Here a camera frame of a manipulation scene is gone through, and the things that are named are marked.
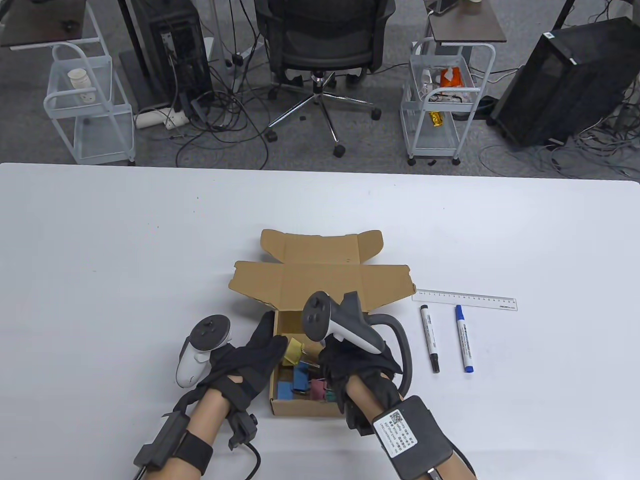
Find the blue marker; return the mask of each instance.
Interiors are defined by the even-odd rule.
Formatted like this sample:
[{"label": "blue marker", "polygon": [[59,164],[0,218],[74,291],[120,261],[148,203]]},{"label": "blue marker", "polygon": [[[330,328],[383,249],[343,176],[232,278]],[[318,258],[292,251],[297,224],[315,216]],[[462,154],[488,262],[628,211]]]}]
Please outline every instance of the blue marker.
[{"label": "blue marker", "polygon": [[462,362],[465,364],[465,372],[473,373],[474,364],[471,357],[471,347],[469,346],[469,336],[467,334],[467,323],[462,314],[462,305],[456,305],[456,323],[458,324],[458,336],[460,337],[460,349],[462,350]]}]

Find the qr code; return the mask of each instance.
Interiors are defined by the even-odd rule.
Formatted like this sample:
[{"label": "qr code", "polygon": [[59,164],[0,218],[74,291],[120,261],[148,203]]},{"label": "qr code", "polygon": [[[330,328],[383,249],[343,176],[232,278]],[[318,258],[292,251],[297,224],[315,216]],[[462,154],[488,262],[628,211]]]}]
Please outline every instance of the qr code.
[{"label": "qr code", "polygon": [[402,422],[403,418],[402,415],[400,415],[399,411],[395,411],[391,413],[391,425],[396,425],[399,424],[400,422]]}]

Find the office chair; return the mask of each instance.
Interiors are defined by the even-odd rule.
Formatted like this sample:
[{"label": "office chair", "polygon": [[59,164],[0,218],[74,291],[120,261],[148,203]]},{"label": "office chair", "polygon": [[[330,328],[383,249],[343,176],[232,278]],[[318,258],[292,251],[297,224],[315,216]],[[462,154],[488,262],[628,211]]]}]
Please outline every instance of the office chair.
[{"label": "office chair", "polygon": [[279,86],[286,86],[285,70],[309,70],[312,93],[270,123],[268,141],[278,136],[272,128],[313,102],[320,107],[333,136],[333,154],[340,158],[346,149],[333,127],[325,99],[367,107],[371,118],[381,111],[370,102],[328,93],[335,84],[336,70],[382,65],[385,25],[396,10],[395,0],[254,0],[258,30],[269,47],[269,64]]}]

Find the orange package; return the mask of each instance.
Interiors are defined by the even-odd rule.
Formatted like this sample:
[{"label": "orange package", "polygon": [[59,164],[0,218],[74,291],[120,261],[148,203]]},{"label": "orange package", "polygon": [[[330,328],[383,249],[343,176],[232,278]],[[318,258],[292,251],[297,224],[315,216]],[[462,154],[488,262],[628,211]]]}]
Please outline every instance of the orange package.
[{"label": "orange package", "polygon": [[446,87],[459,87],[464,86],[462,81],[462,74],[458,67],[447,68],[440,73],[440,86]]}]

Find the marker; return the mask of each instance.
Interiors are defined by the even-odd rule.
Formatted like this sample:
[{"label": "marker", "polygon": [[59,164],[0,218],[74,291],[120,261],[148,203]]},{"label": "marker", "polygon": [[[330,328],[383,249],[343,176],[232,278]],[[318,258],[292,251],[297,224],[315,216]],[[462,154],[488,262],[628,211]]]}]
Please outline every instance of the marker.
[{"label": "marker", "polygon": [[460,337],[460,349],[462,350],[462,362],[465,364],[465,372],[473,373],[473,358],[471,357],[471,347],[469,346],[469,336],[467,334],[467,323],[462,314],[462,305],[456,305],[456,323],[458,324],[458,336]]},{"label": "marker", "polygon": [[433,325],[431,324],[431,316],[429,316],[429,307],[423,305],[420,307],[422,315],[422,325],[424,326],[424,334],[427,337],[427,349],[429,350],[429,359],[431,360],[431,368],[433,373],[440,373],[440,365],[438,365],[438,350],[436,347],[436,337],[433,335]]}]

